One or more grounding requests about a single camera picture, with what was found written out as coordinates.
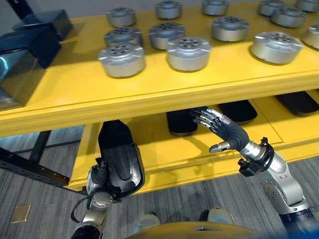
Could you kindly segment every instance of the yellow shelf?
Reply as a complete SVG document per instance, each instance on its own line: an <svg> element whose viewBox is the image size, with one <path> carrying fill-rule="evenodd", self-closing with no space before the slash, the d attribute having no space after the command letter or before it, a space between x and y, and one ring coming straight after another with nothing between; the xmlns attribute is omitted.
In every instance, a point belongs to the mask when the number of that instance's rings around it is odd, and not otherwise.
<svg viewBox="0 0 319 239"><path fill-rule="evenodd" d="M318 88L317 51L305 46L283 66L267 65L248 52L258 32L283 31L299 38L318 15L308 14L300 28L284 28L258 15L257 7L257 2L230 5L227 15L244 17L251 25L238 43L212 39L215 17L203 15L199 6L183 9L175 21L185 25L187 35L208 39L213 47L208 66L192 73L174 71L166 53L151 48L148 29L163 21L154 11L137 12L135 26L143 32L147 66L127 79L106 76L97 61L106 47L103 35L112 29L105 16L72 19L74 30L28 104L0 112L0 137Z"/></svg>
<svg viewBox="0 0 319 239"><path fill-rule="evenodd" d="M317 99L317 91L310 91ZM276 152L287 161L319 154L319 115L299 118L289 113L274 97L251 100L258 116L244 126L250 139L259 142L266 136ZM138 145L146 174L146 184L139 192L152 191L198 180L238 172L236 151L209 154L212 144L221 139L199 127L189 137L169 134L165 114L123 119ZM80 190L95 158L100 157L97 136L102 124L85 126L68 188Z"/></svg>

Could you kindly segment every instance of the floor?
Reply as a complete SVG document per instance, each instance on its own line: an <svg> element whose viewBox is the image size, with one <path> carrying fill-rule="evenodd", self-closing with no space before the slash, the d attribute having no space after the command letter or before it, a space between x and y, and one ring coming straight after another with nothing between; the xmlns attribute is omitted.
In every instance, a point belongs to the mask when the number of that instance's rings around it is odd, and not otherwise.
<svg viewBox="0 0 319 239"><path fill-rule="evenodd" d="M78 140L83 127L52 132L48 145ZM37 134L0 138L0 147L21 151L32 147ZM70 175L79 143L45 150L41 164ZM28 157L29 153L20 155ZM319 206L319 157L290 163L291 174L301 184L311 207ZM0 170L0 235L2 239L67 239L76 224L70 219L74 204L83 196ZM16 205L31 203L25 223L10 224ZM281 221L264 197L256 178L240 174L127 197L114 204L108 215L104 238L122 239L132 234L135 220L155 212L161 223L197 221L200 213L214 206L225 208L235 224L279 236ZM85 213L81 205L76 216Z"/></svg>

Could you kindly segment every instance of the black metal frame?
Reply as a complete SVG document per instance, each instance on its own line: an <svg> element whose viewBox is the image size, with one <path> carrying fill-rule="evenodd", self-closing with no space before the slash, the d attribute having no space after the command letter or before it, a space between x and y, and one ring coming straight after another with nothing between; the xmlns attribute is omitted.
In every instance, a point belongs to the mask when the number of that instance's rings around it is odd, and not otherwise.
<svg viewBox="0 0 319 239"><path fill-rule="evenodd" d="M64 186L67 186L70 181L68 177L39 164L45 148L48 147L46 146L46 143L49 139L50 133L50 130L40 133L33 149L29 150L31 151L29 159L21 157L16 153L10 152L0 147L0 168L33 180L66 189ZM78 142L78 140L65 142L63 144L74 142ZM83 191L76 193L86 194L86 192Z"/></svg>

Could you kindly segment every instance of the black cable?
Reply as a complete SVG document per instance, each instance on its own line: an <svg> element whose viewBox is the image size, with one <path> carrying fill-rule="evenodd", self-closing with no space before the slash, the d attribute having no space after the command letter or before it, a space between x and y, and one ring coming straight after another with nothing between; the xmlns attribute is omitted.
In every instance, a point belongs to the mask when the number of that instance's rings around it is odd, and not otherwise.
<svg viewBox="0 0 319 239"><path fill-rule="evenodd" d="M86 196L85 198L80 199L80 200L75 204L75 206L73 207L72 212L71 212L71 220L72 220L72 221L74 221L74 222L76 222L76 223L79 223L79 222L80 222L80 221L77 220L77 219L75 218L75 216L74 216L74 211L75 211L75 209L76 209L84 200L87 200L88 198L92 197L94 194L97 194L97 193L101 193L101 191L96 191L96 192L94 192L94 193L91 193L90 195Z"/></svg>

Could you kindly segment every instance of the blue box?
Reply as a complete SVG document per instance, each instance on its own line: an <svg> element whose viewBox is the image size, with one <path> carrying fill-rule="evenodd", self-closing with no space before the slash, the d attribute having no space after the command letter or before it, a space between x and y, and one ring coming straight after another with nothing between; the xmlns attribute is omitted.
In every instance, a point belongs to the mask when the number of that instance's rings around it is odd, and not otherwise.
<svg viewBox="0 0 319 239"><path fill-rule="evenodd" d="M73 26L65 10L46 11L27 15L21 22L13 26L15 31L48 26L58 41L63 41Z"/></svg>
<svg viewBox="0 0 319 239"><path fill-rule="evenodd" d="M0 54L29 50L47 68L61 48L49 27L14 31L0 36Z"/></svg>
<svg viewBox="0 0 319 239"><path fill-rule="evenodd" d="M0 55L0 111L24 106L45 70L28 51Z"/></svg>

